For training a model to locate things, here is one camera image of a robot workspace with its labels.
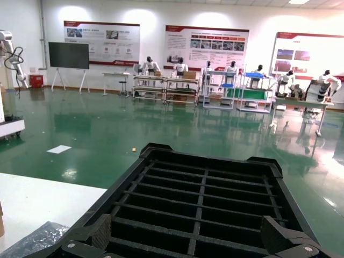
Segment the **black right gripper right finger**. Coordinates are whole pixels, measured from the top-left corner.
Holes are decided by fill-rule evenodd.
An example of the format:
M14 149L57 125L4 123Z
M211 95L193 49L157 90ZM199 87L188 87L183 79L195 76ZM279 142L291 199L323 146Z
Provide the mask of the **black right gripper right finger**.
M263 216L261 238L269 257L343 257L321 246L307 221L298 215L286 221Z

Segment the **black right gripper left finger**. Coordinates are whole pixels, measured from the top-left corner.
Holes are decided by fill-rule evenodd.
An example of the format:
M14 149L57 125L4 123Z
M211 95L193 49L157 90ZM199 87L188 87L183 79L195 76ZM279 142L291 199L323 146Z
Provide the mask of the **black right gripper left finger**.
M103 214L86 227L73 229L60 242L40 250L35 257L104 257L110 243L111 216Z

